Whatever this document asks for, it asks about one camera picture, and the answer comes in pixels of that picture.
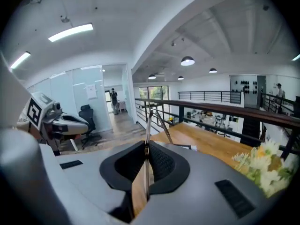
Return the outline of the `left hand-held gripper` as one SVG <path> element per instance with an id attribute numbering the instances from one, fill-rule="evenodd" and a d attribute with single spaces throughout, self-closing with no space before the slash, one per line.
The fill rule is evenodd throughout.
<path id="1" fill-rule="evenodd" d="M 16 128 L 30 133 L 38 140 L 49 145 L 54 155 L 60 155 L 59 143 L 55 132 L 62 135 L 84 134 L 89 129 L 86 120 L 62 114 L 60 103 L 55 102 L 42 92 L 31 93 L 28 102 L 21 112 Z M 55 121 L 61 116 L 62 121 Z"/>

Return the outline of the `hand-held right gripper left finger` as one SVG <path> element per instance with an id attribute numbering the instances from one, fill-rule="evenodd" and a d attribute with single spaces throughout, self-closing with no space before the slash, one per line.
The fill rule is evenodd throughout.
<path id="1" fill-rule="evenodd" d="M 112 189 L 99 172 L 101 163 L 124 149 L 124 144 L 89 153 L 55 156 L 40 145 L 47 176 L 67 216 L 66 224 L 124 224 L 113 211 L 128 209 L 126 193 Z"/>

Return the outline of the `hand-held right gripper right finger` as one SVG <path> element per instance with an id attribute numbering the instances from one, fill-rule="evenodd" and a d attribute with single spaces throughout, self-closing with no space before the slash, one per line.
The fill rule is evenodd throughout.
<path id="1" fill-rule="evenodd" d="M 133 220 L 135 225 L 256 225 L 279 200 L 278 194 L 266 198 L 254 182 L 212 155 L 164 142 L 159 145 L 183 156 L 190 173 L 172 193 L 151 195 Z M 246 209 L 243 202 L 230 204 L 232 195 L 222 193 L 227 184 L 254 209 L 238 217 L 236 212 Z"/>

